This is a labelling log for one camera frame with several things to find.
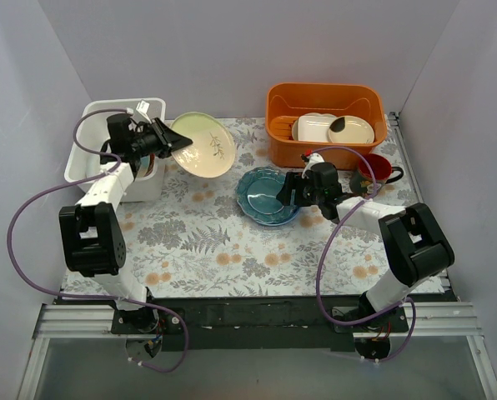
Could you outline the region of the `teal embossed scalloped plate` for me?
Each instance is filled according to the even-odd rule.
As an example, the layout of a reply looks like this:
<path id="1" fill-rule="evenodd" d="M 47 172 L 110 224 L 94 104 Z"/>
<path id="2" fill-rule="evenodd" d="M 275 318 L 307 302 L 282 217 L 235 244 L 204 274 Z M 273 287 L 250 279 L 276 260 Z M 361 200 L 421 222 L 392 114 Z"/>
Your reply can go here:
<path id="1" fill-rule="evenodd" d="M 284 206 L 276 199 L 284 185 L 286 174 L 271 167 L 257 167 L 246 172 L 235 188 L 236 199 L 243 213 L 257 211 L 276 213 Z"/>

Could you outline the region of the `cream green floral plate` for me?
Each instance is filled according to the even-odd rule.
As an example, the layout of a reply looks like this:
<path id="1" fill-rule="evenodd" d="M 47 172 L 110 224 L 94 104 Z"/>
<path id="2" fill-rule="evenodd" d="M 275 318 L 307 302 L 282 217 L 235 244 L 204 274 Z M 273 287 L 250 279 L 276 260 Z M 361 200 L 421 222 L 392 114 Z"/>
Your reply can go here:
<path id="1" fill-rule="evenodd" d="M 233 166 L 233 137 L 216 118 L 202 112 L 186 112 L 172 122 L 171 128 L 193 141 L 173 152 L 174 161 L 186 172 L 200 178 L 217 178 Z"/>

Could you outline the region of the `cream and blue plate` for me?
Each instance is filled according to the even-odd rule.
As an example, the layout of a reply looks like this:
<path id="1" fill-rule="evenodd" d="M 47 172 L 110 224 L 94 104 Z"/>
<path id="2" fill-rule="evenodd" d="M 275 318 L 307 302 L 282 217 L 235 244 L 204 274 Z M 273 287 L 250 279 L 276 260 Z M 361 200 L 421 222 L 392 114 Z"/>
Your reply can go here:
<path id="1" fill-rule="evenodd" d="M 149 155 L 142 157 L 140 159 L 140 166 L 139 166 L 139 169 L 137 171 L 138 178 L 143 178 L 148 174 L 148 170 L 150 168 L 150 163 L 151 163 L 151 161 L 150 161 Z"/>

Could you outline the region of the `red-brown scalloped plate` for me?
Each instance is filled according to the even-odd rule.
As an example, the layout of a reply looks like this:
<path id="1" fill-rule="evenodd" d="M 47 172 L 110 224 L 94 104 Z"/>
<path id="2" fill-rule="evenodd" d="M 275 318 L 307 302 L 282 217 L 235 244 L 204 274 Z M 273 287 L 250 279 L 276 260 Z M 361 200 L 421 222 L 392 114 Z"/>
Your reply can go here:
<path id="1" fill-rule="evenodd" d="M 156 156 L 154 154 L 150 154 L 150 156 L 149 156 L 148 173 L 151 173 L 153 171 L 153 167 L 154 167 L 154 164 L 155 164 L 155 158 L 156 158 Z"/>

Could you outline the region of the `white fluted deep plate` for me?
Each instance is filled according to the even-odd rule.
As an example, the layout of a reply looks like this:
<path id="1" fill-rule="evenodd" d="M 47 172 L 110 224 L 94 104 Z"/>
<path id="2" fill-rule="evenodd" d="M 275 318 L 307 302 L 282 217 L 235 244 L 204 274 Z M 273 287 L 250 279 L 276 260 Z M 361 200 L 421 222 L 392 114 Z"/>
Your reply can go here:
<path id="1" fill-rule="evenodd" d="M 85 176 L 87 178 L 98 175 L 101 172 L 101 157 L 97 154 L 89 154 L 86 161 Z"/>

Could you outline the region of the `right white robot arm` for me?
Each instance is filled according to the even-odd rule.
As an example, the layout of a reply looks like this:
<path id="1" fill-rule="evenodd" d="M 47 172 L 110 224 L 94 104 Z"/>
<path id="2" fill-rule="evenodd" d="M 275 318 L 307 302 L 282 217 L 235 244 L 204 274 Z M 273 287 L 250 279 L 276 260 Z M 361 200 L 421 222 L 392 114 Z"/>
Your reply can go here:
<path id="1" fill-rule="evenodd" d="M 337 169 L 329 162 L 315 163 L 306 172 L 287 172 L 276 198 L 284 206 L 316 206 L 325 219 L 335 224 L 315 278 L 319 311 L 334 325 L 380 330 L 389 321 L 389 313 L 408 302 L 408 295 L 416 287 L 454 264 L 454 250 L 426 204 L 390 206 L 344 192 Z M 378 235 L 389 263 L 389 270 L 360 296 L 356 318 L 350 320 L 332 317 L 320 293 L 324 260 L 344 226 Z"/>

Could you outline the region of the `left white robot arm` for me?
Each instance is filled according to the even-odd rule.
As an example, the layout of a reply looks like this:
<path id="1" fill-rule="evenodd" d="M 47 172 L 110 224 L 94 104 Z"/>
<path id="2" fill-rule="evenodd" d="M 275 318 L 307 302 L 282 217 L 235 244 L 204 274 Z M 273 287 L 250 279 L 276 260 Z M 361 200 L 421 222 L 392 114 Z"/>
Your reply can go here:
<path id="1" fill-rule="evenodd" d="M 150 333 L 158 326 L 159 314 L 145 304 L 150 291 L 123 268 L 127 249 L 116 209 L 143 158 L 168 158 L 193 142 L 157 117 L 135 122 L 129 110 L 107 113 L 108 139 L 93 151 L 100 176 L 76 205 L 63 207 L 58 215 L 63 252 L 70 271 L 92 279 L 113 299 L 124 323 Z"/>

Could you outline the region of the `white plastic bin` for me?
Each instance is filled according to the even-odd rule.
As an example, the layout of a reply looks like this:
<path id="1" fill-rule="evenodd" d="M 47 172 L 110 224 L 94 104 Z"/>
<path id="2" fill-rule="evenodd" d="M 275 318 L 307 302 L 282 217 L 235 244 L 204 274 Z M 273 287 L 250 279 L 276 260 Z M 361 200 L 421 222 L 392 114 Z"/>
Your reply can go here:
<path id="1" fill-rule="evenodd" d="M 83 110 L 84 114 L 98 109 L 113 110 L 114 108 L 134 108 L 142 98 L 126 98 L 100 100 L 89 103 Z M 158 97 L 144 98 L 150 103 L 148 115 L 151 118 L 164 119 L 165 101 Z M 108 139 L 107 118 L 108 112 L 96 114 L 84 121 L 79 129 L 78 141 L 86 148 L 98 151 L 103 143 Z M 64 178 L 67 182 L 73 183 L 86 178 L 85 169 L 89 152 L 84 152 L 77 145 L 72 145 Z M 163 177 L 167 161 L 156 157 L 153 171 L 145 177 L 136 177 L 135 181 L 126 189 L 123 202 L 150 202 L 161 197 L 163 187 Z"/>

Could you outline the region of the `red and black mug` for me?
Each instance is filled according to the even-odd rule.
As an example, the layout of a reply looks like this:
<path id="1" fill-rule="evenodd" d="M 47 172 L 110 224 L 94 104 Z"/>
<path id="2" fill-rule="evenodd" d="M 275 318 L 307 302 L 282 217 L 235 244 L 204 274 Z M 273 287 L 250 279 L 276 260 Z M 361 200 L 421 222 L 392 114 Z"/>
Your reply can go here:
<path id="1" fill-rule="evenodd" d="M 368 154 L 361 159 L 349 180 L 352 193 L 367 197 L 381 190 L 387 183 L 398 182 L 404 176 L 404 169 L 393 166 L 378 154 Z"/>

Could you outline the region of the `floral patterned table mat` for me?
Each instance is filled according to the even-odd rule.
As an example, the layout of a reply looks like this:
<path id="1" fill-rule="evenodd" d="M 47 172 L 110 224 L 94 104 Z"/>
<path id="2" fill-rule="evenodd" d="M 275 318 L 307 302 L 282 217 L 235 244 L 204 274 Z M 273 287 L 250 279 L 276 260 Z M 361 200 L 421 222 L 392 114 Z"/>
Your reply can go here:
<path id="1" fill-rule="evenodd" d="M 126 267 L 158 298 L 313 295 L 334 225 L 316 207 L 278 227 L 246 216 L 235 188 L 246 172 L 270 164 L 269 137 L 262 118 L 227 118 L 223 124 L 237 148 L 226 174 L 202 179 L 167 161 L 157 201 L 118 207 Z M 324 260 L 320 292 L 363 293 L 388 268 L 378 236 L 343 227 Z"/>

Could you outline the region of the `cream plate with black mark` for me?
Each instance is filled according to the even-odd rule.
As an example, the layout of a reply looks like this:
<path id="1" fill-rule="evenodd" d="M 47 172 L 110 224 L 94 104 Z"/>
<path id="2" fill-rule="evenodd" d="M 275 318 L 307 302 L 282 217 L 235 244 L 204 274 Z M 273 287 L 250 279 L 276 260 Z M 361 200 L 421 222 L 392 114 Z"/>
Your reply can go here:
<path id="1" fill-rule="evenodd" d="M 370 144 L 374 142 L 374 130 L 362 118 L 342 116 L 329 125 L 327 137 L 337 144 Z"/>

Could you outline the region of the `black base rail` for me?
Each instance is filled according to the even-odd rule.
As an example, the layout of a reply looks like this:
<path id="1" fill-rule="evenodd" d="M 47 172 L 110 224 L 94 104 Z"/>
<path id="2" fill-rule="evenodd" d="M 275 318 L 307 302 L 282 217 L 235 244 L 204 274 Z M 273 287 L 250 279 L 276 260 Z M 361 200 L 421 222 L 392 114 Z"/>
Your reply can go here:
<path id="1" fill-rule="evenodd" d="M 354 310 L 356 296 L 325 296 L 325 309 L 333 318 Z M 182 317 L 188 326 L 189 349 L 290 349 L 319 348 L 337 352 L 353 352 L 353 333 L 366 332 L 360 327 L 336 327 L 320 312 L 316 298 L 308 297 L 186 297 L 155 298 L 153 303 L 169 308 Z M 181 351 L 183 330 L 173 317 L 158 311 L 160 332 L 165 352 Z M 151 335 L 140 332 L 128 317 L 114 311 L 111 333 Z M 389 333 L 409 330 L 404 310 L 369 322 L 371 327 L 389 323 Z"/>

